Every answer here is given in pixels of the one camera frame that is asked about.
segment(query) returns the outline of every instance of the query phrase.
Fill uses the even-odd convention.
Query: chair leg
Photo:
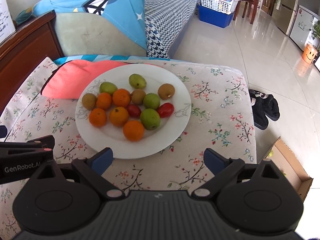
[[[258,8],[258,0],[254,0],[253,12],[252,12],[250,24],[253,24],[253,22],[254,22],[254,18],[256,17],[256,14],[257,14],[257,8]]]
[[[233,15],[233,20],[235,21],[238,13],[239,13],[239,9],[240,9],[240,1],[238,2],[237,6],[236,6],[236,10],[235,10],[235,14]]]
[[[249,8],[248,8],[247,17],[250,17],[251,7],[252,7],[252,3],[249,3]]]
[[[242,18],[244,18],[244,16],[245,16],[245,11],[247,10],[247,6],[248,6],[248,3],[246,2],[245,5],[244,5],[244,10],[243,10]]]

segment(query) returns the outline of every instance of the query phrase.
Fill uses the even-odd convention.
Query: orange bucket
[[[302,58],[304,59],[305,62],[308,64],[311,64],[312,60],[314,57],[317,55],[317,49],[311,44],[307,43],[306,48],[304,49]]]

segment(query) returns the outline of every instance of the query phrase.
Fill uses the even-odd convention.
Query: kiwi fruit
[[[162,100],[167,100],[174,95],[175,91],[173,85],[163,84],[158,89],[158,95]]]
[[[131,101],[135,105],[142,105],[145,96],[145,91],[143,91],[142,89],[136,89],[131,93]]]
[[[94,94],[88,93],[82,97],[81,102],[84,108],[92,110],[96,107],[97,97]]]

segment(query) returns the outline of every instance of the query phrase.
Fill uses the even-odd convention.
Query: smiley face
[[[311,53],[312,53],[311,51],[309,52],[309,54],[306,53],[306,56],[307,56],[307,58],[308,58],[309,60],[312,60],[313,57],[314,57],[314,55],[315,55],[314,53],[311,55]]]

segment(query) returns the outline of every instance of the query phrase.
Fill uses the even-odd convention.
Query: pink pillow
[[[41,89],[41,95],[49,98],[79,99],[83,90],[102,73],[127,63],[103,60],[90,62],[83,59],[69,61],[51,75]]]

